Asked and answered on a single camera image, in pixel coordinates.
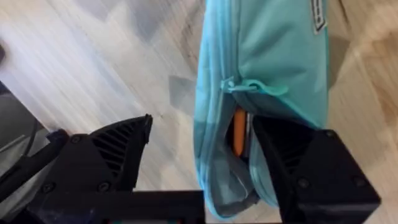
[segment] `black cable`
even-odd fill
[[[25,151],[22,154],[22,156],[27,156],[30,149],[32,148],[33,142],[35,141],[35,137],[36,137],[38,123],[39,122],[37,121],[37,119],[34,119],[32,133],[30,134],[29,142],[27,143],[27,146],[26,146]]]

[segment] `teal pouch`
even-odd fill
[[[277,206],[257,137],[249,162],[226,144],[239,105],[250,114],[324,128],[326,0],[207,0],[194,114],[198,181],[219,219],[258,200]]]

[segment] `wooden floor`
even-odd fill
[[[382,197],[368,223],[395,223],[398,1],[329,2],[329,127]],[[88,133],[152,114],[138,189],[197,189],[192,113],[203,11],[204,0],[0,0],[0,80],[49,130]],[[260,203],[235,222],[278,220]]]

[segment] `screw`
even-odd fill
[[[326,135],[327,135],[328,137],[333,137],[335,134],[334,134],[333,131],[327,131],[327,132],[326,132]]]
[[[366,185],[366,180],[360,177],[353,177],[353,181],[357,187],[364,187]]]
[[[55,183],[48,183],[43,185],[42,187],[42,192],[47,194],[50,193],[51,191],[53,191],[55,189]]]
[[[299,180],[297,181],[297,184],[298,184],[298,186],[300,186],[303,189],[307,189],[310,187],[310,182],[304,177],[299,178]]]
[[[111,188],[111,184],[107,181],[101,182],[97,186],[97,191],[98,192],[107,192]]]
[[[80,136],[74,136],[72,137],[72,139],[70,140],[72,143],[78,143],[80,142],[81,137]]]

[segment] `orange pencil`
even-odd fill
[[[246,112],[237,107],[234,114],[234,154],[241,156],[244,147],[244,133],[246,130]]]

